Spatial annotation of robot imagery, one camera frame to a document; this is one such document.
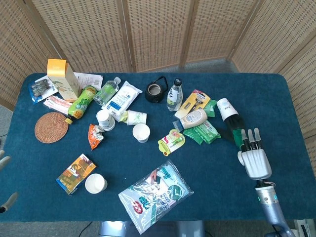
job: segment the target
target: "white paper cup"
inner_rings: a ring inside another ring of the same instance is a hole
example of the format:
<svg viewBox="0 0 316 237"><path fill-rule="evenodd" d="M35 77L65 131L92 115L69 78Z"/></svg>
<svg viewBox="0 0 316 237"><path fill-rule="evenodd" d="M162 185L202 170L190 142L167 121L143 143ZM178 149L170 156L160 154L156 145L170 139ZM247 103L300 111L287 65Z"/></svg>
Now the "white paper cup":
<svg viewBox="0 0 316 237"><path fill-rule="evenodd" d="M127 125L146 124L147 114L129 110L127 115Z"/></svg>
<svg viewBox="0 0 316 237"><path fill-rule="evenodd" d="M150 129L146 124L139 123L133 127L133 136L140 143L147 142L150 135Z"/></svg>
<svg viewBox="0 0 316 237"><path fill-rule="evenodd" d="M99 126L105 131L110 131L115 127L115 120L107 110L97 112L97 120Z"/></svg>
<svg viewBox="0 0 316 237"><path fill-rule="evenodd" d="M226 98L217 101L217 107L219 109L219 112L221 113L223 121L227 119L229 116L238 114L237 110L234 109L234 107Z"/></svg>
<svg viewBox="0 0 316 237"><path fill-rule="evenodd" d="M91 194L98 194L105 190L108 186L108 182L103 178L101 174L91 174L85 181L85 189Z"/></svg>

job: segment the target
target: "woven screen panel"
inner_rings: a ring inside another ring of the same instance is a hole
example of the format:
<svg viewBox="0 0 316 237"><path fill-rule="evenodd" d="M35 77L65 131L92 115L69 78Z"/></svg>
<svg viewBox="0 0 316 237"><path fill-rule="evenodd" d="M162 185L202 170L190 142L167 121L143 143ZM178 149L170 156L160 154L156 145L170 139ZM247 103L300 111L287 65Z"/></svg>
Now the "woven screen panel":
<svg viewBox="0 0 316 237"><path fill-rule="evenodd" d="M180 63L190 1L128 0L136 71Z"/></svg>
<svg viewBox="0 0 316 237"><path fill-rule="evenodd" d="M302 133L316 132L316 44L283 73Z"/></svg>
<svg viewBox="0 0 316 237"><path fill-rule="evenodd" d="M33 0L76 72L128 72L115 0Z"/></svg>
<svg viewBox="0 0 316 237"><path fill-rule="evenodd" d="M0 99L13 108L25 77L57 57L15 1L0 0Z"/></svg>
<svg viewBox="0 0 316 237"><path fill-rule="evenodd" d="M316 1L265 0L232 60L241 72L275 72L316 28Z"/></svg>
<svg viewBox="0 0 316 237"><path fill-rule="evenodd" d="M306 149L311 159L312 168L314 171L314 175L316 177L316 140L314 141L307 141L305 143Z"/></svg>
<svg viewBox="0 0 316 237"><path fill-rule="evenodd" d="M187 61L227 57L255 0L200 0Z"/></svg>

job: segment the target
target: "clear plastic bag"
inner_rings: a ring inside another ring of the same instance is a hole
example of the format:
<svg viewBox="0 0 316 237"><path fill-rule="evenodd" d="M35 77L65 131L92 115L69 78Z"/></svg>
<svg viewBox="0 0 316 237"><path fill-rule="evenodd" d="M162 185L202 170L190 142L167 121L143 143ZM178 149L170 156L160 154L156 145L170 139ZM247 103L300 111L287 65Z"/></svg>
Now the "clear plastic bag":
<svg viewBox="0 0 316 237"><path fill-rule="evenodd" d="M118 196L138 232L142 234L193 193L176 166L167 160Z"/></svg>

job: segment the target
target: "orange snack bag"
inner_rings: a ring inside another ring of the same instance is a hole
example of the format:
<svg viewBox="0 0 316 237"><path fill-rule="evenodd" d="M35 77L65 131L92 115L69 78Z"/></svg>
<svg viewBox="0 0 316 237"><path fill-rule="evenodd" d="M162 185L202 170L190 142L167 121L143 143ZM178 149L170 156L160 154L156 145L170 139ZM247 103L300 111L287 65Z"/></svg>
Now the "orange snack bag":
<svg viewBox="0 0 316 237"><path fill-rule="evenodd" d="M100 126L90 124L88 140L90 143L91 150L96 148L99 145L99 143L103 140L102 132L104 132L104 130L100 128Z"/></svg>

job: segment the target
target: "water bottle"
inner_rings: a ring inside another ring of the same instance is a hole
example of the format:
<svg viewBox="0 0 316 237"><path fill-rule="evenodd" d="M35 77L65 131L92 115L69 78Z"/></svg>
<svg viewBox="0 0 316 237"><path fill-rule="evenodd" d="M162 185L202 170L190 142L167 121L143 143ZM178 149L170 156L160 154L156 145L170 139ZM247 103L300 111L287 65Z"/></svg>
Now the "water bottle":
<svg viewBox="0 0 316 237"><path fill-rule="evenodd" d="M172 88L169 90L167 107L170 111L178 111L182 104L183 93L181 84L181 79L176 78L173 82Z"/></svg>
<svg viewBox="0 0 316 237"><path fill-rule="evenodd" d="M99 90L99 92L93 97L95 102L101 106L105 106L106 103L114 96L119 90L120 78L116 77L114 80L109 80Z"/></svg>

